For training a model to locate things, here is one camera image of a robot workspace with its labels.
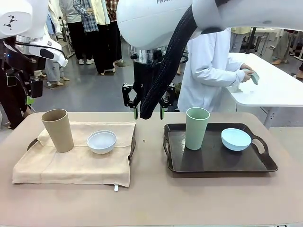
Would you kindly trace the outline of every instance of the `tabletop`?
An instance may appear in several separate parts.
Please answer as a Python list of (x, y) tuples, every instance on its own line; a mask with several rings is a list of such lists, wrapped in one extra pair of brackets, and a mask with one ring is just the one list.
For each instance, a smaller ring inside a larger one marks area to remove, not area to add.
[(230, 53), (230, 56), (251, 66), (260, 76), (259, 85), (252, 80), (240, 84), (233, 99), (243, 106), (302, 107), (303, 83), (255, 54)]
[[(0, 145), (0, 225), (92, 227), (155, 225), (270, 226), (303, 222), (303, 167), (249, 113), (215, 113), (210, 122), (244, 123), (264, 139), (279, 170), (266, 177), (175, 178), (167, 168), (163, 126), (183, 113), (139, 119), (130, 188), (108, 185), (13, 185), (13, 166), (43, 130), (26, 118)], [(69, 113), (71, 121), (129, 122), (133, 113)]]

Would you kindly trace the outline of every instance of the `black tray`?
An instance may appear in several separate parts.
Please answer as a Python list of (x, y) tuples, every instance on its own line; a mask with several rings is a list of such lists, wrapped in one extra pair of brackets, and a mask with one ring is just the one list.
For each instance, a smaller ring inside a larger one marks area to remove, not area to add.
[[(265, 152), (261, 154), (253, 143), (242, 152), (227, 149), (222, 143), (221, 132), (228, 128), (243, 130), (253, 140), (259, 140)], [(185, 129), (185, 124), (168, 124), (164, 127), (163, 146), (168, 168), (174, 173), (268, 173), (278, 170), (269, 155), (266, 142), (254, 135), (245, 124), (208, 124), (202, 147), (198, 151), (185, 147)]]
[[(132, 163), (132, 157), (133, 157), (133, 154), (134, 154), (134, 150), (136, 148), (136, 139), (134, 137), (134, 134), (135, 134), (135, 131), (136, 131), (136, 127), (134, 129), (134, 133), (133, 133), (133, 138), (132, 138), (132, 146), (131, 146), (131, 153), (130, 155), (128, 156), (128, 161), (129, 161), (129, 164)], [(38, 142), (38, 138), (34, 139), (30, 144), (29, 146), (27, 147), (27, 150), (29, 150), (35, 143)]]

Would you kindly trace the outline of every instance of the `bowl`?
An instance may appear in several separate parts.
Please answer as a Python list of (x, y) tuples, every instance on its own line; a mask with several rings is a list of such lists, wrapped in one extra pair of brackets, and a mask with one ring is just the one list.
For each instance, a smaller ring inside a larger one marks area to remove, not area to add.
[(233, 151), (243, 151), (251, 144), (251, 137), (239, 129), (225, 129), (221, 133), (222, 143)]
[(87, 139), (90, 150), (96, 154), (106, 154), (115, 147), (117, 136), (112, 131), (97, 131)]

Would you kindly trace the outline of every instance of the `plaid shirt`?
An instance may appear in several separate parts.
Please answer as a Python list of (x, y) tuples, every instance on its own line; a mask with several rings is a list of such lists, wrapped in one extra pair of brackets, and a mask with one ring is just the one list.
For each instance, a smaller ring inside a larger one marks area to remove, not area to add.
[(110, 22), (117, 20), (117, 6), (119, 0), (106, 0), (106, 8)]
[(84, 31), (87, 32), (96, 32), (98, 31), (97, 22), (95, 16), (87, 13), (87, 9), (92, 8), (89, 0), (74, 0), (73, 5), (76, 11), (82, 17), (82, 24)]

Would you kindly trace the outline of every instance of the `brown cup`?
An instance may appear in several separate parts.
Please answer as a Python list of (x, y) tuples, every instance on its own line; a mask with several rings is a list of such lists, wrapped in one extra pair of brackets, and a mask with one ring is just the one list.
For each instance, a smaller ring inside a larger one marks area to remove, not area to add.
[(73, 149), (74, 142), (66, 110), (48, 111), (42, 115), (41, 120), (58, 152), (65, 153)]

